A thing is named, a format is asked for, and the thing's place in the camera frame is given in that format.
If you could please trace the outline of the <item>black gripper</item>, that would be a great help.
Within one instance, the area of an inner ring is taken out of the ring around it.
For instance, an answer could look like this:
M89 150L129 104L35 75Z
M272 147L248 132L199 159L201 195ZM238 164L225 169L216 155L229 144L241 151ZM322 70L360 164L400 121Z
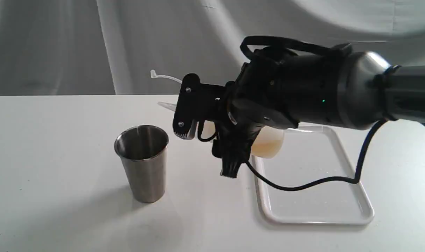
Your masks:
M221 176L237 177L263 128L298 127L300 121L289 111L280 80L287 65L286 59L253 59L243 63L236 80L227 84L211 149L222 160Z

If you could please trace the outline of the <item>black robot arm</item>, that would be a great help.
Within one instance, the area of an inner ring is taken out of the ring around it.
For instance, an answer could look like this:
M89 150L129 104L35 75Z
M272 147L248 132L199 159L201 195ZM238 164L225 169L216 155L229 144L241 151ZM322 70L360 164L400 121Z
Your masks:
M328 48L275 36L248 36L240 50L248 62L221 102L222 176L237 177L266 126L425 124L425 66L391 65L375 52L354 52L350 43Z

